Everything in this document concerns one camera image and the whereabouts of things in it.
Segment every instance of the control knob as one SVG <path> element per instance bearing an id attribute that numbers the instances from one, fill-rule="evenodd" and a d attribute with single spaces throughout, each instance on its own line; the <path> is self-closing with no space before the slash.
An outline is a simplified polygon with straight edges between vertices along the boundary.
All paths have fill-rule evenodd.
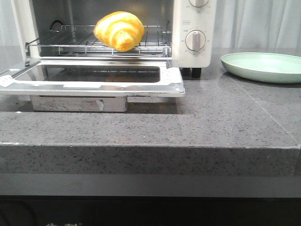
<path id="1" fill-rule="evenodd" d="M 205 35 L 201 31 L 191 31 L 187 36 L 186 36 L 186 46 L 192 51 L 199 51 L 200 49 L 203 48 L 205 45 Z"/>
<path id="2" fill-rule="evenodd" d="M 208 0 L 189 0 L 194 7 L 202 7 L 207 4 Z"/>

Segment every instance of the green plate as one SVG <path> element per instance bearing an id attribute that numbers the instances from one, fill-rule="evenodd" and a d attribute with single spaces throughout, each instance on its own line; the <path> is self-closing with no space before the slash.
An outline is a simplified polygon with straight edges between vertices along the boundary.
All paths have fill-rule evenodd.
<path id="1" fill-rule="evenodd" d="M 273 83 L 301 82 L 301 57 L 275 53 L 232 53 L 221 57 L 234 75 Z"/>

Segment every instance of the oven rack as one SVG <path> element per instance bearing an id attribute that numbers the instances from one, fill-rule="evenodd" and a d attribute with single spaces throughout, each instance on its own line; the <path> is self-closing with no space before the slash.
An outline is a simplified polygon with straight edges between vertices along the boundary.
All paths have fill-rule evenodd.
<path id="1" fill-rule="evenodd" d="M 171 32 L 163 31 L 160 25 L 145 25 L 142 41 L 128 52 L 119 52 L 102 44 L 94 36 L 95 25 L 62 25 L 61 30 L 51 30 L 46 35 L 25 44 L 27 57 L 31 57 L 31 47 L 40 48 L 41 57 L 57 56 L 135 56 L 168 57 Z"/>

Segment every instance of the gray countertop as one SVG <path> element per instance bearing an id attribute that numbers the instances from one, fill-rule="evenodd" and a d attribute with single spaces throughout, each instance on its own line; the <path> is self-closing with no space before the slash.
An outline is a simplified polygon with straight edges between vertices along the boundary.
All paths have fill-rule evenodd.
<path id="1" fill-rule="evenodd" d="M 301 84 L 249 81 L 220 56 L 295 49 L 214 49 L 181 98 L 129 98 L 127 113 L 34 112 L 26 97 L 0 96 L 0 171 L 299 175 Z"/>

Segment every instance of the white toaster oven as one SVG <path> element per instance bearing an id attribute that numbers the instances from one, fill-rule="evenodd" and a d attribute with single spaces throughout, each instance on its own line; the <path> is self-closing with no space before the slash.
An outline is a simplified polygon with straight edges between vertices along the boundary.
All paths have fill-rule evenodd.
<path id="1" fill-rule="evenodd" d="M 127 97 L 182 97 L 180 68 L 211 60 L 216 0 L 12 0 L 24 67 L 0 76 L 0 93 L 29 95 L 37 111 L 125 112 Z M 93 29 L 114 11 L 140 18 L 139 45 L 118 52 Z"/>

